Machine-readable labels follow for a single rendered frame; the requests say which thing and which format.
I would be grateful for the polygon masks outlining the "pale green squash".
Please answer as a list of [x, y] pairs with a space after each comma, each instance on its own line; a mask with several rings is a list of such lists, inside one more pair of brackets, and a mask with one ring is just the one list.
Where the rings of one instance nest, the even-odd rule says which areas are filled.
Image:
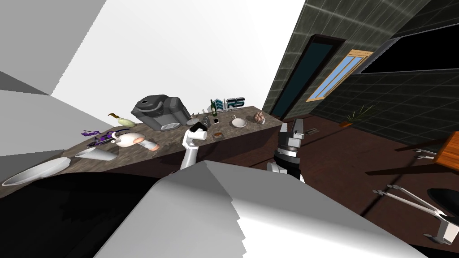
[[121, 124], [122, 126], [125, 126], [125, 127], [128, 127], [128, 128], [132, 128], [132, 127], [135, 127], [137, 125], [136, 123], [130, 121], [129, 119], [125, 119], [123, 117], [117, 116], [114, 113], [109, 113], [108, 115], [112, 116], [113, 118], [115, 118], [118, 121], [118, 123]]

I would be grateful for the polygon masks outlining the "grey coffee machine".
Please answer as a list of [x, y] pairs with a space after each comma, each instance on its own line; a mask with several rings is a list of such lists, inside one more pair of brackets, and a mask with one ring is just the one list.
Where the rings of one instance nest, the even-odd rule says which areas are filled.
[[180, 98], [150, 95], [139, 100], [131, 114], [154, 131], [170, 131], [185, 126], [190, 114]]

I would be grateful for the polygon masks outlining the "orange wooden table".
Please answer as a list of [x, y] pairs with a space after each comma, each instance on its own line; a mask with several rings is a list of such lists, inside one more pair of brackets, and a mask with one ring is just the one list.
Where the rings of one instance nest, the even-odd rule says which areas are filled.
[[459, 131], [448, 137], [433, 162], [459, 172]]

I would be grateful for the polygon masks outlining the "white cone cup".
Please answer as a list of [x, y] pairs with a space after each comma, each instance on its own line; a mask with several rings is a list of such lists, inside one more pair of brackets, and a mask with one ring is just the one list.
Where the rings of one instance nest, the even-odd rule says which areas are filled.
[[85, 158], [85, 159], [110, 161], [110, 160], [115, 159], [118, 156], [118, 154], [114, 154], [112, 152], [108, 152], [106, 150], [102, 150], [96, 147], [91, 147], [81, 152], [78, 152], [74, 156], [78, 158]]

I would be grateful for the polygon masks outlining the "potted green plant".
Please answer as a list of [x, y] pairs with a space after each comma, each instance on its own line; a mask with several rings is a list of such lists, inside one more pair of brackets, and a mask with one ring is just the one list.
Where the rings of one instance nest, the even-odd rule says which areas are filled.
[[377, 109], [377, 105], [362, 106], [359, 110], [352, 112], [350, 115], [347, 115], [343, 122], [338, 126], [341, 128], [349, 127], [355, 122], [362, 121], [368, 116], [371, 116]]

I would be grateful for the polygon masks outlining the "large white bowl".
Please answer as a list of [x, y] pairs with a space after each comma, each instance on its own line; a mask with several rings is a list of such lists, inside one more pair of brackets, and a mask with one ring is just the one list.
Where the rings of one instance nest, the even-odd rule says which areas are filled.
[[2, 186], [21, 185], [37, 179], [52, 176], [67, 168], [70, 165], [70, 162], [71, 159], [65, 156], [47, 161], [7, 179], [2, 183]]

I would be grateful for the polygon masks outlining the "grey letter sign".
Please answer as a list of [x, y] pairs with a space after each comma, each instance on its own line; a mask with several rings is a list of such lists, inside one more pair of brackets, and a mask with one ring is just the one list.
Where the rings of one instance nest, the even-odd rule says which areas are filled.
[[212, 104], [208, 107], [209, 111], [212, 111], [212, 106], [216, 108], [217, 113], [229, 112], [230, 110], [238, 110], [245, 106], [245, 98], [237, 97], [230, 99], [214, 99]]

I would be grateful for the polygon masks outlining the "wooden framed window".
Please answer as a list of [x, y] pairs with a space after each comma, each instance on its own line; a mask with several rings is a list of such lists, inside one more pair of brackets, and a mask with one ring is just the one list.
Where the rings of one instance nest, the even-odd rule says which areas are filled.
[[368, 51], [351, 50], [322, 84], [312, 93], [306, 102], [324, 99], [372, 54], [372, 52]]

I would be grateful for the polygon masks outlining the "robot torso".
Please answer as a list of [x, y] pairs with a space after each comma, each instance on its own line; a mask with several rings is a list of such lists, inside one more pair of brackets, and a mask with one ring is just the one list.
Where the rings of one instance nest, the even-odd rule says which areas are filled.
[[94, 258], [427, 258], [294, 177], [202, 161], [157, 181]]

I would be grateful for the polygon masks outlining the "dark door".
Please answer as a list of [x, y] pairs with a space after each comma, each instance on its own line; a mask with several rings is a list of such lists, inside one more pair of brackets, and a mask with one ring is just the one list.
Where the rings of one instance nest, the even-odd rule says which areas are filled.
[[342, 38], [314, 34], [269, 114], [279, 120], [285, 119], [345, 41]]

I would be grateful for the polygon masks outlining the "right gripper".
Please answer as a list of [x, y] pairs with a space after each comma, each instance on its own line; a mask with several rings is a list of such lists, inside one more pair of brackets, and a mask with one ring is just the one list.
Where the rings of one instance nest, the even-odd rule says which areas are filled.
[[300, 148], [301, 141], [304, 139], [303, 119], [295, 119], [292, 126], [292, 132], [288, 132], [288, 124], [282, 123], [281, 133], [286, 133], [286, 145]]

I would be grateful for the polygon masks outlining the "purple black spray toy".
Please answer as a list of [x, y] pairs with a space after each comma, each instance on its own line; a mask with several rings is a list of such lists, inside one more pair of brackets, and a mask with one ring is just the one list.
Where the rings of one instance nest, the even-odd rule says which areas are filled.
[[94, 136], [92, 142], [87, 145], [87, 147], [94, 147], [94, 146], [100, 146], [100, 145], [107, 144], [107, 143], [111, 142], [112, 139], [113, 139], [112, 138], [112, 133], [118, 133], [118, 132], [127, 131], [127, 130], [129, 130], [129, 128], [119, 129], [119, 130], [116, 130], [116, 131], [107, 131], [104, 134], [102, 134], [99, 131], [94, 131], [94, 132], [85, 131], [85, 132], [81, 133], [81, 135], [83, 135], [83, 136]]

